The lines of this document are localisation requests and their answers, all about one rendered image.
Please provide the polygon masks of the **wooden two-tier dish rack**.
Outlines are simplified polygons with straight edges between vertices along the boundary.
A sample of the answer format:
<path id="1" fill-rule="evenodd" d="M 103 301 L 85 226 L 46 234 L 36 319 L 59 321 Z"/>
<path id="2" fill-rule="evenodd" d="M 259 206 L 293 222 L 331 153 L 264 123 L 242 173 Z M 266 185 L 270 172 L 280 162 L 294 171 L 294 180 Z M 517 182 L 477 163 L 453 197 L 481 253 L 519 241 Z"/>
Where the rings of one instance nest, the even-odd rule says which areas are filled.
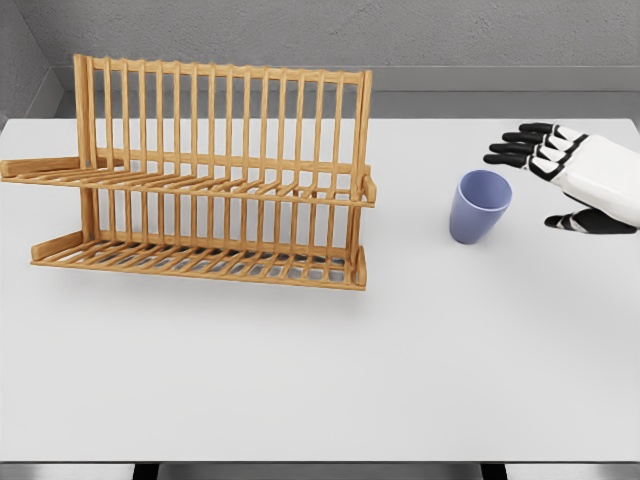
<path id="1" fill-rule="evenodd" d="M 74 58 L 78 151 L 0 161 L 75 187 L 36 265 L 362 290 L 372 74 Z"/>

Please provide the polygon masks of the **lavender blue cup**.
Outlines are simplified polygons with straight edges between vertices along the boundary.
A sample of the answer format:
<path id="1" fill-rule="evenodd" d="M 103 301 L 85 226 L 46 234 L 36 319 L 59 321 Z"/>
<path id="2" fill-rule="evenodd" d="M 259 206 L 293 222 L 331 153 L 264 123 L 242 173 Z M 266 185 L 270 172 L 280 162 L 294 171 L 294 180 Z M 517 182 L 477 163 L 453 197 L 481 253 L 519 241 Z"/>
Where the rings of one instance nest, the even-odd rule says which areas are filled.
<path id="1" fill-rule="evenodd" d="M 462 244 L 475 244 L 500 220 L 511 203 L 505 178 L 488 170 L 467 172 L 459 181 L 449 219 L 451 236 Z"/>

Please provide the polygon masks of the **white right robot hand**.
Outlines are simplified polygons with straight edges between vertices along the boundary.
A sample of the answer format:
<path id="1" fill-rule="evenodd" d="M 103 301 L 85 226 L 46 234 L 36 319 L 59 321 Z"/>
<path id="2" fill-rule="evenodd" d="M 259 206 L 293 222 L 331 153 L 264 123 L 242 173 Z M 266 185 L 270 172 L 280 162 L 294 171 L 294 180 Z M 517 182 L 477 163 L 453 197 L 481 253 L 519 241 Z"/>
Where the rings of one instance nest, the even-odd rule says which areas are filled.
<path id="1" fill-rule="evenodd" d="M 484 161 L 527 170 L 585 208 L 550 216 L 551 228 L 586 234 L 640 230 L 640 154 L 564 125 L 525 123 L 489 146 Z"/>

